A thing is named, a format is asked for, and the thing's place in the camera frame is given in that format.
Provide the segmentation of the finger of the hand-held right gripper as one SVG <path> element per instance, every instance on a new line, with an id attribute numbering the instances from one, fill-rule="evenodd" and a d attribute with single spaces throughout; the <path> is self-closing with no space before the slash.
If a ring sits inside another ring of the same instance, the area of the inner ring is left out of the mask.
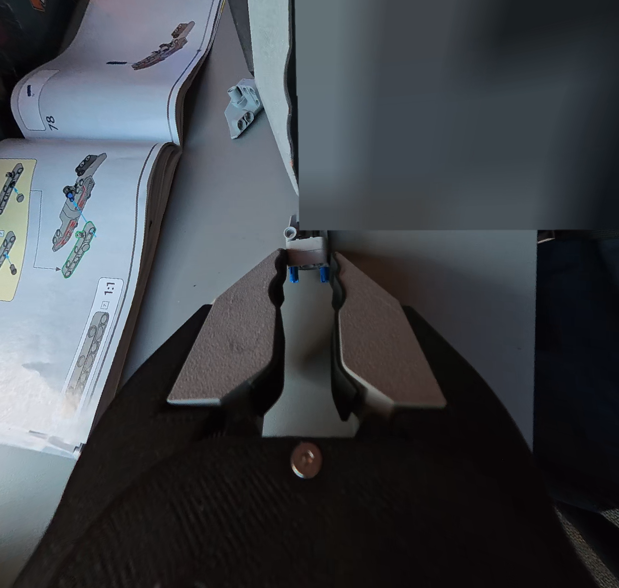
<path id="1" fill-rule="evenodd" d="M 248 0 L 254 79 L 283 164 L 296 194 L 289 65 L 293 53 L 292 0 Z"/>

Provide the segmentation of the grey lego assembly blue pins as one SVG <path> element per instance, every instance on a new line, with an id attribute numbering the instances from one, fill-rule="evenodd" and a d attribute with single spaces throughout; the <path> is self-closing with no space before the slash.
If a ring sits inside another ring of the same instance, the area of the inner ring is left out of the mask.
<path id="1" fill-rule="evenodd" d="M 285 228 L 285 249 L 290 283 L 298 283 L 299 272 L 317 269 L 321 283 L 329 283 L 329 235 L 327 230 L 302 230 L 296 214 Z"/>

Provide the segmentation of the lego instruction booklet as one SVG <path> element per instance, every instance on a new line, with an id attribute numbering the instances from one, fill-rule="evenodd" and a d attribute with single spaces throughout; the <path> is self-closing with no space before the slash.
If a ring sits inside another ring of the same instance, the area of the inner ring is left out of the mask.
<path id="1" fill-rule="evenodd" d="M 1 443 L 77 458 L 120 381 L 225 0 L 89 0 L 1 142 Z"/>

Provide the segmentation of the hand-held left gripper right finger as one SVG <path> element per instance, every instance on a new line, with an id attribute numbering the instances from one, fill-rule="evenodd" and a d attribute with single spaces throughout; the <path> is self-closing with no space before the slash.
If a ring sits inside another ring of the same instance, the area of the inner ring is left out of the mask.
<path id="1" fill-rule="evenodd" d="M 330 258 L 332 398 L 342 421 L 388 420 L 447 401 L 398 299 L 343 254 Z"/>

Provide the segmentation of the person's dark blue clothing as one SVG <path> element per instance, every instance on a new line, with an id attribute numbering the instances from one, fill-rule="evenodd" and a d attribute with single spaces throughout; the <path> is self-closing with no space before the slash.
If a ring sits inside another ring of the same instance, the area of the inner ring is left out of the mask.
<path id="1" fill-rule="evenodd" d="M 556 496 L 618 507 L 618 229 L 541 232 L 533 452 Z"/>

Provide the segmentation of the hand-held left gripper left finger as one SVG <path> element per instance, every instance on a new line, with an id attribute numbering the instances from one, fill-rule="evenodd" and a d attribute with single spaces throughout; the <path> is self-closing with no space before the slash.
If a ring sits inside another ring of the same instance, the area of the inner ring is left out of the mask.
<path id="1" fill-rule="evenodd" d="M 283 391 L 281 307 L 287 255 L 276 249 L 213 302 L 167 401 L 263 417 Z"/>

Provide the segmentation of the grey angled lego piece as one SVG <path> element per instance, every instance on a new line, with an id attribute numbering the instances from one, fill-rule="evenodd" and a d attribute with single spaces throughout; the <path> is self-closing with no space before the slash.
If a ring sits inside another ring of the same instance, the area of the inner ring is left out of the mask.
<path id="1" fill-rule="evenodd" d="M 229 103 L 224 115 L 231 139 L 238 138 L 263 110 L 254 79 L 243 79 L 228 88 Z"/>

